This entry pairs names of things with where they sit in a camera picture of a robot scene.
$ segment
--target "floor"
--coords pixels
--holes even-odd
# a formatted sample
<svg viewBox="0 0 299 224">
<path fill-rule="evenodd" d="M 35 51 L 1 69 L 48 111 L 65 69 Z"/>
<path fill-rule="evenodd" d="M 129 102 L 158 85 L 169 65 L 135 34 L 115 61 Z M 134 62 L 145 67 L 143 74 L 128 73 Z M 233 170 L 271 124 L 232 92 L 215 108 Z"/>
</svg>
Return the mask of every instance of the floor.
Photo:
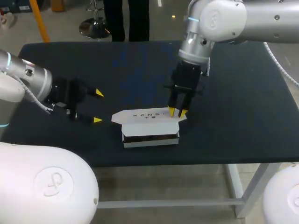
<svg viewBox="0 0 299 224">
<path fill-rule="evenodd" d="M 92 17 L 85 11 L 89 0 L 66 2 L 67 11 L 53 13 L 45 7 L 42 11 L 52 42 L 97 41 L 87 39 L 78 32 L 83 20 Z M 183 17 L 189 0 L 150 1 L 150 39 L 181 40 L 184 33 Z M 124 23 L 128 32 L 128 6 L 124 1 Z M 18 14 L 15 25 L 8 31 L 0 31 L 0 48 L 18 54 L 26 43 L 42 42 L 32 14 Z M 273 44 L 271 49 L 284 68 L 299 82 L 297 74 L 299 45 Z M 290 91 L 299 104 L 299 91 L 286 80 Z M 243 187 L 251 180 L 258 164 L 239 165 Z M 100 199 L 180 199 L 228 197 L 226 178 L 222 165 L 158 166 L 138 168 L 98 168 L 94 170 L 100 183 Z M 205 223 L 205 224 L 264 224 L 261 200 L 251 214 L 236 219 L 232 207 L 177 207 L 98 210 L 92 224 L 120 223 Z"/>
</svg>

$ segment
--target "black tablecloth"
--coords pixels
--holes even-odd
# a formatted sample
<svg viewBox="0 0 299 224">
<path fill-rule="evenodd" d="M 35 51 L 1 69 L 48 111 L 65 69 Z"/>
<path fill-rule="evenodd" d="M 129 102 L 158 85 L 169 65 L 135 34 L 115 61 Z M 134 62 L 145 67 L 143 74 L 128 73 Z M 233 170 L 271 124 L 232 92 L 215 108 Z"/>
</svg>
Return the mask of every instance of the black tablecloth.
<svg viewBox="0 0 299 224">
<path fill-rule="evenodd" d="M 163 88 L 176 65 L 180 42 L 58 42 L 25 45 L 20 57 L 54 77 L 81 77 L 104 99 L 87 98 L 79 111 L 104 122 L 72 123 L 62 112 L 48 116 L 23 101 L 3 140 L 56 146 L 93 167 L 257 163 L 299 160 L 298 108 L 261 43 L 216 45 L 204 95 L 194 98 L 180 122 L 178 145 L 123 148 L 121 110 L 165 107 Z"/>
</svg>

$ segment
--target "yellow fingertip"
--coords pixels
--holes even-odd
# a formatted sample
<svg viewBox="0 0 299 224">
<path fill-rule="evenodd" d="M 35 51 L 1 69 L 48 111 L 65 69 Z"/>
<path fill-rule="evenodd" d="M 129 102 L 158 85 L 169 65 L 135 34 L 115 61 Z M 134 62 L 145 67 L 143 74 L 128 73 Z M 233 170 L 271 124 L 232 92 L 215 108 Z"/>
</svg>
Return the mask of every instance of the yellow fingertip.
<svg viewBox="0 0 299 224">
<path fill-rule="evenodd" d="M 181 113 L 181 117 L 180 118 L 183 118 L 183 116 L 188 112 L 188 110 L 182 110 L 182 113 Z"/>
<path fill-rule="evenodd" d="M 96 94 L 101 96 L 101 97 L 104 97 L 104 95 L 98 89 L 96 90 Z"/>
<path fill-rule="evenodd" d="M 100 119 L 100 118 L 93 118 L 93 123 L 98 123 L 100 121 L 102 121 L 102 119 Z"/>
<path fill-rule="evenodd" d="M 169 110 L 171 117 L 173 117 L 175 108 L 168 106 L 168 110 Z"/>
</svg>

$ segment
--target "metal table frame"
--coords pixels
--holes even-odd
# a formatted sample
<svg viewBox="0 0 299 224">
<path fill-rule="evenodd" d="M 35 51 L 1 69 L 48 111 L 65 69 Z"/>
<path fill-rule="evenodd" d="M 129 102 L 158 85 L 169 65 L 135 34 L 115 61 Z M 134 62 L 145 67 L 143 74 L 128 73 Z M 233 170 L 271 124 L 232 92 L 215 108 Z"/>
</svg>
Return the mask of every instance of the metal table frame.
<svg viewBox="0 0 299 224">
<path fill-rule="evenodd" d="M 99 201 L 98 209 L 234 205 L 236 217 L 245 218 L 263 193 L 269 180 L 278 171 L 280 165 L 281 163 L 261 163 L 248 187 L 243 191 L 237 165 L 226 164 L 225 171 L 228 175 L 233 198 L 211 200 Z"/>
</svg>

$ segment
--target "black pants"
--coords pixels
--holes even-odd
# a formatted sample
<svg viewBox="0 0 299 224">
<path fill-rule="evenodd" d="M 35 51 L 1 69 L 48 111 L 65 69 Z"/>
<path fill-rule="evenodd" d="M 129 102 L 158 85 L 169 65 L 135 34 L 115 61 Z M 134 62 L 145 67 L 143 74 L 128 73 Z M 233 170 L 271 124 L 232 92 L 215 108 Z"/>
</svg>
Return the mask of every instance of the black pants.
<svg viewBox="0 0 299 224">
<path fill-rule="evenodd" d="M 149 41 L 149 0 L 128 0 L 130 9 L 129 41 Z M 104 0 L 105 17 L 112 41 L 124 41 L 122 0 Z"/>
</svg>

